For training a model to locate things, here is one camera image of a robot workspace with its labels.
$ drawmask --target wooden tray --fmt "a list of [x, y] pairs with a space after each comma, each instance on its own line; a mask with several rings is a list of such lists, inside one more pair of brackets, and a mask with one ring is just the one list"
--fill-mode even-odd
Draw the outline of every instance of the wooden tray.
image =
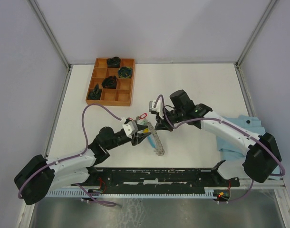
[[[131, 78], [119, 78], [118, 70], [120, 68], [107, 68], [107, 58], [97, 58], [93, 68], [91, 81], [89, 84], [86, 102], [87, 104], [99, 103], [107, 106], [130, 106], [132, 97], [132, 86], [135, 77], [135, 60], [133, 58], [122, 58], [121, 67], [132, 68]], [[115, 75], [117, 80], [116, 89], [103, 89], [102, 82], [106, 77]], [[100, 100], [88, 100], [89, 93], [98, 84], [102, 89]]]

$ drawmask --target white table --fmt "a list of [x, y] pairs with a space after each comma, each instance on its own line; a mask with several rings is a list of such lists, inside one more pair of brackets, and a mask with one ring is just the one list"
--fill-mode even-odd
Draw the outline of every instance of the white table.
[[[49, 157], [69, 155], [85, 147], [81, 114], [93, 65], [75, 65], [71, 73]], [[150, 100], [163, 94], [166, 105], [172, 105], [169, 95], [179, 89], [187, 92], [195, 104], [204, 103], [223, 116], [247, 115], [240, 85], [233, 64], [137, 64], [131, 107], [108, 108], [119, 117], [148, 113]], [[148, 113], [155, 125], [155, 116]], [[115, 132], [121, 123], [100, 107], [88, 108], [85, 114], [89, 143], [99, 130], [111, 126]], [[165, 149], [157, 156], [148, 140], [133, 147], [130, 143], [112, 149], [110, 157], [100, 167], [203, 168], [220, 161], [215, 135], [196, 127], [183, 125], [173, 132], [158, 131]]]

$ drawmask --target light blue fabric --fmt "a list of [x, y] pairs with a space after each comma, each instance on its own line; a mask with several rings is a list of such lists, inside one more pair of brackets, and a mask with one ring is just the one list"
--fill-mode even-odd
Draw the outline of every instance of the light blue fabric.
[[[261, 121], [257, 117], [240, 115], [238, 118], [224, 117], [224, 119], [250, 132], [258, 133], [260, 135], [265, 134], [265, 129], [264, 127], [261, 126]], [[222, 160], [234, 161], [236, 159], [245, 157], [237, 147], [231, 145], [229, 142], [225, 141], [220, 137], [217, 137], [217, 150], [221, 152]], [[273, 171], [273, 173], [279, 174], [279, 172], [280, 170], [279, 167], [277, 166], [276, 169]]]

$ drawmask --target metal frame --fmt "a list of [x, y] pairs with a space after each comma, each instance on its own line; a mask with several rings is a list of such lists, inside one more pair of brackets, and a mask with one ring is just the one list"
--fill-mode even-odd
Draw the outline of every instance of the metal frame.
[[[47, 147], [46, 150], [44, 152], [44, 155], [48, 155], [49, 150], [51, 148], [51, 144], [52, 144], [52, 140], [53, 140], [53, 136], [55, 133], [55, 129], [56, 129], [56, 125], [58, 122], [58, 118], [59, 118], [59, 114], [60, 114], [60, 110], [64, 101], [64, 97], [65, 97], [65, 93], [66, 93], [66, 89], [69, 83], [69, 79], [70, 79], [70, 75], [71, 75], [71, 71], [72, 71], [72, 67], [70, 65], [70, 63], [68, 62], [65, 54], [62, 52], [61, 47], [59, 46], [54, 34], [52, 33], [52, 30], [50, 29], [50, 27], [48, 26], [45, 17], [42, 13], [42, 11], [40, 10], [39, 4], [37, 3], [36, 0], [27, 0], [27, 2], [29, 3], [29, 5], [31, 6], [31, 9], [34, 11], [35, 15], [37, 16], [39, 22], [41, 23], [41, 26], [43, 27], [45, 33], [47, 34], [48, 38], [51, 41], [52, 46], [55, 48], [56, 52], [58, 53], [59, 57], [61, 58], [63, 64], [67, 67], [67, 75], [66, 75], [66, 79], [64, 82], [64, 86], [62, 89], [62, 93], [61, 93], [61, 97], [59, 99], [59, 104], [57, 107], [57, 111], [56, 111], [56, 115], [55, 115], [55, 119], [54, 119], [54, 123], [51, 129], [51, 133], [47, 142]], [[239, 84], [241, 87], [241, 91], [242, 91], [242, 95], [244, 98], [244, 102], [248, 111], [248, 114], [250, 116], [255, 116], [255, 110], [254, 107], [252, 105], [251, 102], [251, 97], [250, 94], [248, 92], [247, 89], [247, 84], [245, 81], [245, 78], [243, 76], [243, 72], [241, 71], [241, 65], [244, 62], [247, 54], [249, 53], [251, 47], [253, 46], [256, 38], [258, 37], [259, 33], [261, 32], [262, 28], [264, 27], [266, 21], [268, 20], [269, 16], [271, 15], [273, 9], [275, 8], [276, 4], [279, 2], [279, 0], [271, 0], [267, 6], [267, 8], [265, 9], [262, 17], [260, 18], [259, 22], [257, 23], [254, 31], [252, 32], [252, 34], [250, 35], [250, 38], [247, 41], [247, 44], [245, 45], [242, 53], [240, 54], [238, 60], [236, 61], [236, 63], [234, 62], [224, 62], [224, 63], [234, 63], [235, 66], [235, 70], [236, 70], [236, 74], [239, 80]], [[243, 179], [240, 180], [241, 186], [240, 187], [233, 187], [233, 189], [248, 189], [251, 180], [250, 179]], [[277, 199], [277, 203], [279, 205], [280, 211], [281, 211], [281, 215], [282, 218], [284, 220], [285, 226], [290, 228], [290, 199], [287, 193], [287, 190], [285, 188], [284, 182], [283, 180], [267, 180], [265, 183], [260, 184], [260, 183], [255, 183], [253, 186], [254, 189], [260, 190], [260, 189], [273, 189], [275, 191], [275, 195], [276, 195], [276, 199]], [[217, 189], [221, 189], [223, 190], [224, 188], [220, 187], [220, 188], [216, 188], [214, 187], [213, 189], [217, 190]], [[23, 203], [23, 206], [21, 208], [21, 212], [19, 214], [19, 219], [16, 225], [16, 228], [25, 228], [25, 227], [29, 227], [30, 221], [31, 221], [31, 217], [33, 214], [33, 210], [34, 210], [34, 205], [31, 206], [27, 206], [25, 203]]]

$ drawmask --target wooden organizer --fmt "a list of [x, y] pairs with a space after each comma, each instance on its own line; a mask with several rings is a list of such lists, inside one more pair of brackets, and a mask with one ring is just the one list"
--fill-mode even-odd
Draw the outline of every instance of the wooden organizer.
[[[132, 68], [131, 78], [119, 78], [118, 71], [121, 67]], [[93, 68], [89, 84], [86, 102], [87, 104], [99, 103], [107, 106], [130, 106], [132, 97], [132, 86], [135, 77], [135, 60], [133, 58], [122, 58], [120, 68], [108, 68], [107, 58], [97, 58]], [[103, 89], [102, 82], [106, 77], [115, 75], [117, 77], [116, 89]], [[99, 100], [88, 100], [89, 93], [98, 84], [102, 89]]]

